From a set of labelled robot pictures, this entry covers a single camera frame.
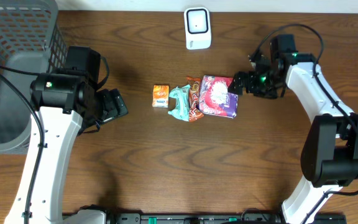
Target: teal wrapper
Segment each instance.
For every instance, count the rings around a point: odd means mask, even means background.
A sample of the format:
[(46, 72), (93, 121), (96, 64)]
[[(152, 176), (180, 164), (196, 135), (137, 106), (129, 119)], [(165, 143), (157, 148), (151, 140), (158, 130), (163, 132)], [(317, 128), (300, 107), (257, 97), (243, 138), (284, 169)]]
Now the teal wrapper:
[(170, 93), (169, 97), (174, 98), (177, 101), (175, 109), (168, 111), (168, 114), (172, 115), (176, 119), (183, 121), (189, 121), (189, 89), (190, 85), (184, 87), (176, 87)]

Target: brown snack wrapper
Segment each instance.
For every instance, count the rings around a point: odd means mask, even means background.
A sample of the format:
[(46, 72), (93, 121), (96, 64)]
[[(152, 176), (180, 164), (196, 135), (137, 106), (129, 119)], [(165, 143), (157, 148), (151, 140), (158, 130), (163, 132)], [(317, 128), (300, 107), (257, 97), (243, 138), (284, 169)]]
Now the brown snack wrapper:
[(189, 90), (189, 104), (190, 104), (190, 112), (189, 112), (189, 122), (193, 122), (197, 119), (200, 119), (204, 116), (204, 114), (197, 108), (198, 107), (198, 99), (200, 97), (200, 78), (192, 78), (187, 77), (187, 82), (190, 85)]

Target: wood grain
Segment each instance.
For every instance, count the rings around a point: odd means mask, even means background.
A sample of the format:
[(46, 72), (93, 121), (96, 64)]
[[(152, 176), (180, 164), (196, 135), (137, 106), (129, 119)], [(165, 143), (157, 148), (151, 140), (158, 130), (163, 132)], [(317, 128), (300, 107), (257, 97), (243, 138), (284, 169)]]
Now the wood grain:
[[(277, 209), (301, 177), (300, 152), (310, 127), (291, 91), (278, 100), (244, 95), (234, 119), (205, 116), (195, 123), (176, 120), (151, 103), (154, 84), (174, 88), (187, 75), (248, 71), (248, 54), (278, 26), (299, 22), (321, 33), (324, 75), (358, 113), (357, 14), (212, 13), (212, 46), (197, 51), (185, 47), (182, 13), (61, 11), (58, 21), (69, 45), (90, 46), (107, 58), (106, 88), (118, 88), (129, 109), (98, 134), (77, 138), (64, 212), (92, 203), (144, 213)], [(297, 28), (286, 32), (296, 34), (299, 50), (317, 54), (315, 36)], [(25, 156), (0, 155), (0, 223), (24, 161)], [(355, 181), (344, 190), (357, 188)], [(333, 196), (323, 210), (344, 212), (348, 223), (358, 223), (358, 196)]]

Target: orange snack box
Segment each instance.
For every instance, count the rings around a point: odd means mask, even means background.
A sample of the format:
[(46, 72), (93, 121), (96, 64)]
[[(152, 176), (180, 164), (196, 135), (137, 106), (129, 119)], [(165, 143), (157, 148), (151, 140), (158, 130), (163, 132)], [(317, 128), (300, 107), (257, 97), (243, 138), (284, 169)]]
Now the orange snack box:
[(169, 86), (154, 85), (153, 89), (153, 107), (168, 108)]

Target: basket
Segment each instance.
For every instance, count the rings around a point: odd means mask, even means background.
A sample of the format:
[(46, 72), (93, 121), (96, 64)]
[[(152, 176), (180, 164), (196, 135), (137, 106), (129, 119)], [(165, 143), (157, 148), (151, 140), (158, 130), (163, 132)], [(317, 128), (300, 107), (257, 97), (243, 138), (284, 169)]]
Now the basket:
[[(57, 14), (54, 0), (0, 0), (0, 65), (39, 73), (62, 67), (67, 47)], [(0, 72), (30, 100), (35, 76)], [(30, 130), (30, 112), (0, 81), (0, 153), (26, 154)]]

